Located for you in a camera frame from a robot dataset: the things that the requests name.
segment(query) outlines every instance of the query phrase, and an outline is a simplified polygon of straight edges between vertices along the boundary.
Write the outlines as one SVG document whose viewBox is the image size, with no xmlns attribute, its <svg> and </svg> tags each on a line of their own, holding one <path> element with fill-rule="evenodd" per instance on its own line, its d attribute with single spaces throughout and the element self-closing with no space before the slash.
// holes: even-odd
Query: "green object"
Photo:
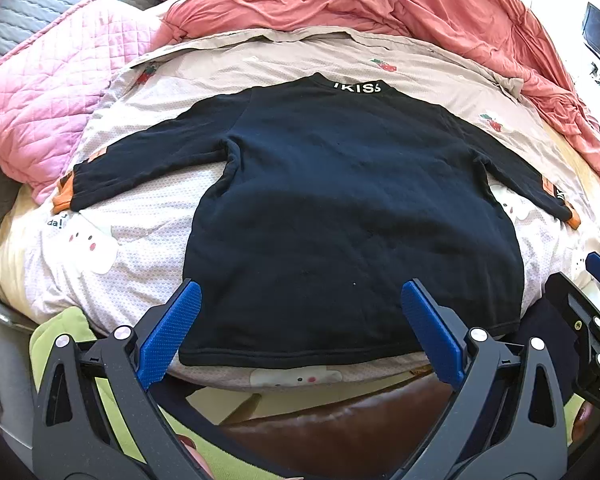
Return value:
<svg viewBox="0 0 600 480">
<path fill-rule="evenodd" d="M 96 339 L 89 328 L 89 323 L 83 312 L 76 306 L 63 310 L 57 316 L 40 325 L 31 336 L 29 342 L 31 368 L 33 370 L 36 389 L 40 387 L 42 374 L 45 371 L 46 361 L 51 353 L 54 341 L 61 334 L 70 334 L 77 342 L 93 341 Z M 114 400 L 109 381 L 106 379 L 96 379 L 96 383 L 105 412 L 122 451 L 127 456 L 142 461 L 140 450 L 131 437 L 131 433 L 127 429 L 122 414 Z M 189 428 L 180 424 L 164 410 L 162 410 L 162 414 L 176 434 L 188 436 L 196 443 L 200 455 L 209 464 L 216 480 L 281 480 L 279 476 L 247 464 L 207 442 L 202 437 L 193 433 Z"/>
</svg>

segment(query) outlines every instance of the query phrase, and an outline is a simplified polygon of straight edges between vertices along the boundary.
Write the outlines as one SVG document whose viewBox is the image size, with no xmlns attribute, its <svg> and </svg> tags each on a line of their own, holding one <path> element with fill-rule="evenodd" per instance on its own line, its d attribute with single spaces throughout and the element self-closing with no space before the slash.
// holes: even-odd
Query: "dark navy fabric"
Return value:
<svg viewBox="0 0 600 480">
<path fill-rule="evenodd" d="M 520 321 L 523 262 L 487 172 L 560 220 L 563 200 L 481 129 L 382 81 L 320 74 L 219 95 L 75 167 L 72 210 L 226 160 L 183 276 L 202 310 L 185 365 L 341 365 L 419 350 L 400 310 L 419 278 L 468 326 Z"/>
</svg>

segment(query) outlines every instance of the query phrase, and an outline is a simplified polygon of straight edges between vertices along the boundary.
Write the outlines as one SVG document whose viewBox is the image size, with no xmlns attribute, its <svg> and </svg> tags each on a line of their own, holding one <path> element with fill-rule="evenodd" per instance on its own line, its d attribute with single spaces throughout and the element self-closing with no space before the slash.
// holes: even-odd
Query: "brown leather seat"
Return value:
<svg viewBox="0 0 600 480">
<path fill-rule="evenodd" d="M 408 459 L 450 394 L 448 384 L 427 374 L 365 396 L 221 428 L 257 455 L 305 474 L 373 478 Z"/>
</svg>

